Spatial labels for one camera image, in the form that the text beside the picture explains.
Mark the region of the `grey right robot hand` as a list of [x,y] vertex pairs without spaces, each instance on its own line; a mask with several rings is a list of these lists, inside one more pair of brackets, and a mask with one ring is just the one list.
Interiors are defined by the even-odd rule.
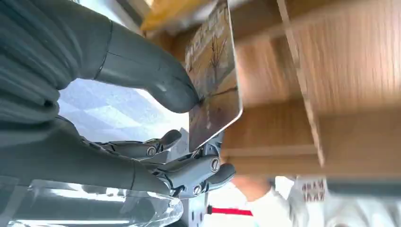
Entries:
[[230,164],[191,167],[176,183],[129,158],[133,142],[104,145],[81,137],[59,115],[60,90],[88,79],[148,91],[162,106],[186,113],[197,103],[181,63],[142,36],[70,0],[0,3],[0,174],[193,197],[235,174]]

